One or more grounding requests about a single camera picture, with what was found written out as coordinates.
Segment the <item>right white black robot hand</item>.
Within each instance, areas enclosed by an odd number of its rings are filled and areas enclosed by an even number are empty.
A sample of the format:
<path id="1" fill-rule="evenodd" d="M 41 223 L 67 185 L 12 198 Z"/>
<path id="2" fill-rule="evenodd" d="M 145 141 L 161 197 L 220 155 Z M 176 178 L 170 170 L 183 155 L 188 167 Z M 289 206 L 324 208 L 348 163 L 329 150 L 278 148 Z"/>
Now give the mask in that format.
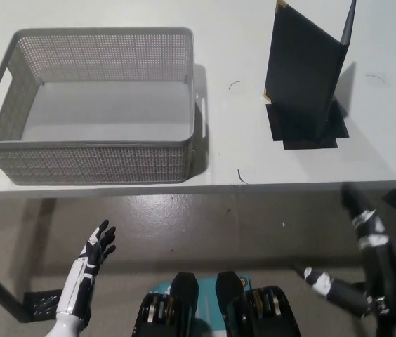
<path id="1" fill-rule="evenodd" d="M 396 320 L 396 254 L 378 211 L 357 190 L 345 185 L 342 205 L 357 235 L 365 273 L 363 284 L 350 284 L 312 267 L 297 273 L 321 297 L 357 317 L 375 314 Z"/>

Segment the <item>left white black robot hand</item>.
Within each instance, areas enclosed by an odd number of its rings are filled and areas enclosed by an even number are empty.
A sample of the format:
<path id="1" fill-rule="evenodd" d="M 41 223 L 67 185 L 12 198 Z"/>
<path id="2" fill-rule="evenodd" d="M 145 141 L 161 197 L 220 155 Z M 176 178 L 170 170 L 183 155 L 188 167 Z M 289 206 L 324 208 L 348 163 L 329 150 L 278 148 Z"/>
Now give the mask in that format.
<path id="1" fill-rule="evenodd" d="M 91 318 L 91 302 L 101 265 L 115 251 L 116 227 L 104 220 L 87 239 L 81 253 L 74 260 L 65 281 L 57 313 L 75 316 L 87 327 Z"/>

